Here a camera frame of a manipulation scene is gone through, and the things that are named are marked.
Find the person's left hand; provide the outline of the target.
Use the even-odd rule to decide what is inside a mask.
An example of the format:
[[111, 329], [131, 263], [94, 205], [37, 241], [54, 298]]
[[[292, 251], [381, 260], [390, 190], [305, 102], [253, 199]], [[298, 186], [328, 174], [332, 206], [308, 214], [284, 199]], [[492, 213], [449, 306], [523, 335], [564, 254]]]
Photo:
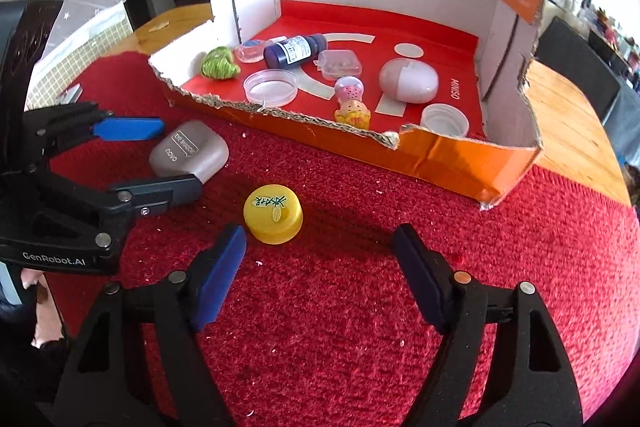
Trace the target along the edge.
[[40, 271], [24, 269], [21, 274], [23, 286], [35, 288], [37, 297], [37, 322], [32, 344], [40, 348], [43, 343], [59, 340], [65, 336], [61, 315], [54, 302], [48, 282]]

